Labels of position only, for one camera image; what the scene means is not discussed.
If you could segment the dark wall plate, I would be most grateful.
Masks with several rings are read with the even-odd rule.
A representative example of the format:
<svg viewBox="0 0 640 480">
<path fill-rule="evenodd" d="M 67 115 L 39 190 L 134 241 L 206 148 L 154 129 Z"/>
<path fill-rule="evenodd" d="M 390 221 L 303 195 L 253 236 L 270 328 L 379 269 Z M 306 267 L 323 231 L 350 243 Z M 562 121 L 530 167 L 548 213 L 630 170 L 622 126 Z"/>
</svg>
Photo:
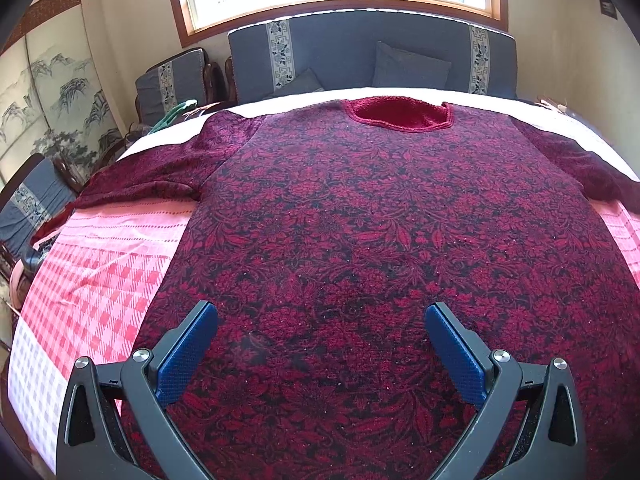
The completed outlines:
<svg viewBox="0 0 640 480">
<path fill-rule="evenodd" d="M 600 12 L 607 16 L 608 18 L 612 18 L 616 20 L 617 18 L 617 9 L 612 0 L 599 0 Z"/>
</svg>

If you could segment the painted folding screen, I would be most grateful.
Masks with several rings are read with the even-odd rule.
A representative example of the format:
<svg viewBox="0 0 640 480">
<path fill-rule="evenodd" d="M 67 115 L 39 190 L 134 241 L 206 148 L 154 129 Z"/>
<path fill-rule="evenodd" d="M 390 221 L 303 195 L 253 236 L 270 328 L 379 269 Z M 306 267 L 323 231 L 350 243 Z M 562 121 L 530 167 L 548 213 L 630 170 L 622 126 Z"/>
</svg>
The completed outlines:
<svg viewBox="0 0 640 480">
<path fill-rule="evenodd" d="M 33 154 L 80 180 L 120 138 L 86 33 L 81 0 L 38 0 L 1 50 L 1 182 Z"/>
</svg>

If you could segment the blue throw pillow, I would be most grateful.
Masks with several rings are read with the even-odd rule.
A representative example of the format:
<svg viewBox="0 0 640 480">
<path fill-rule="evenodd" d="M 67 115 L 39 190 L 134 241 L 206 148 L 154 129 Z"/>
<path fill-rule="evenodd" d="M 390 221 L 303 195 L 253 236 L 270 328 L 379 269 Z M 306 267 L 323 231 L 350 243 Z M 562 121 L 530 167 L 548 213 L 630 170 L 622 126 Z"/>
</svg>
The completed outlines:
<svg viewBox="0 0 640 480">
<path fill-rule="evenodd" d="M 451 63 L 438 58 L 376 44 L 372 86 L 376 88 L 446 87 Z"/>
</svg>

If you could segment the blue cushioned side chair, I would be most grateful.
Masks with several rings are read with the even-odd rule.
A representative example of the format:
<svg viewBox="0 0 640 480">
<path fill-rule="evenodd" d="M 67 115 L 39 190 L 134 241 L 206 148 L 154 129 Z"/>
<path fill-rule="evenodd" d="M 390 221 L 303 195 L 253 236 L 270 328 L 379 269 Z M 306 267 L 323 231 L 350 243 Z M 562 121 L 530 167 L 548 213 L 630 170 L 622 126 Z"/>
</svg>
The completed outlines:
<svg viewBox="0 0 640 480">
<path fill-rule="evenodd" d="M 60 156 L 30 155 L 1 190 L 1 277 L 11 272 L 44 222 L 82 191 L 82 184 Z"/>
</svg>

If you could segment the blue grey patterned sofa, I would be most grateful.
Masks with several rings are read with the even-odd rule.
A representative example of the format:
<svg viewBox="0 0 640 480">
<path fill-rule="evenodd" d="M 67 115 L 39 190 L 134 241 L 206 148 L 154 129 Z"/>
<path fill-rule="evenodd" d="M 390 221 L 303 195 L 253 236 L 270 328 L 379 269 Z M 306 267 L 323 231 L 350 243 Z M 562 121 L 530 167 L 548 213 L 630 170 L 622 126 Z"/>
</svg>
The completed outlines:
<svg viewBox="0 0 640 480">
<path fill-rule="evenodd" d="M 477 24 L 398 10 L 298 14 L 247 25 L 229 35 L 240 103 L 274 96 L 303 74 L 324 90 L 372 87 L 384 47 L 424 56 L 421 88 L 513 99 L 518 82 L 515 39 Z"/>
</svg>

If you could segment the small blue cushion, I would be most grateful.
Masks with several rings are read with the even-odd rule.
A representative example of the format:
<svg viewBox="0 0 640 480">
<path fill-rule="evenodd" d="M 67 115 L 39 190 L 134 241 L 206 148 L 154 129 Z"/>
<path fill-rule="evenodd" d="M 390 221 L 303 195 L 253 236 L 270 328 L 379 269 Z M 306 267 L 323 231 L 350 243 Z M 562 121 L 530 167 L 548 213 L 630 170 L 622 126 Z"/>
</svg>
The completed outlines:
<svg viewBox="0 0 640 480">
<path fill-rule="evenodd" d="M 274 90 L 271 96 L 278 98 L 279 96 L 294 96 L 294 94 L 312 93 L 323 90 L 324 88 L 322 84 L 320 84 L 320 81 L 318 81 L 316 74 L 310 68 L 307 68 L 291 82 L 285 84 L 278 90 Z"/>
</svg>

